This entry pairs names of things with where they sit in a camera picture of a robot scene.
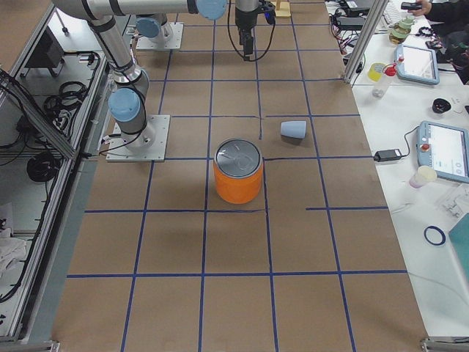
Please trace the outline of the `silver robot arm near can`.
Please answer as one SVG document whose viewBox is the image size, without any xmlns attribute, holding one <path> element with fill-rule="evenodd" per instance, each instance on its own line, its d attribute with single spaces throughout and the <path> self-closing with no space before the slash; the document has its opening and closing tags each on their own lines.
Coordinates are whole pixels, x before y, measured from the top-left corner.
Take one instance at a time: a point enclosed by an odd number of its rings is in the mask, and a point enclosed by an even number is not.
<svg viewBox="0 0 469 352">
<path fill-rule="evenodd" d="M 145 99 L 149 78 L 138 66 L 120 34 L 116 18 L 135 15 L 138 19 L 159 21 L 168 13 L 200 15 L 215 21 L 235 11 L 235 24 L 243 47 L 243 60 L 251 61 L 254 50 L 253 30 L 263 15 L 275 25 L 275 7 L 270 1 L 55 1 L 65 14 L 87 22 L 106 55 L 117 85 L 108 106 L 119 126 L 124 148 L 140 151 L 154 142 L 155 130 L 150 126 Z"/>
</svg>

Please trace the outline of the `black gripper near stand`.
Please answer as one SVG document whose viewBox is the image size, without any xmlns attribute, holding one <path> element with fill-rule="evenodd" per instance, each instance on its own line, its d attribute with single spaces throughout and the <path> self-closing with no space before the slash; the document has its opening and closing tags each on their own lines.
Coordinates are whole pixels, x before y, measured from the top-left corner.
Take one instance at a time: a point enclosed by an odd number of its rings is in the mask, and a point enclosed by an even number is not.
<svg viewBox="0 0 469 352">
<path fill-rule="evenodd" d="M 269 24 L 276 22 L 275 7 L 255 7 L 244 10 L 235 7 L 235 24 L 238 29 L 240 44 L 243 46 L 243 60 L 249 61 L 254 49 L 253 29 L 257 25 L 259 15 L 264 15 Z"/>
</svg>

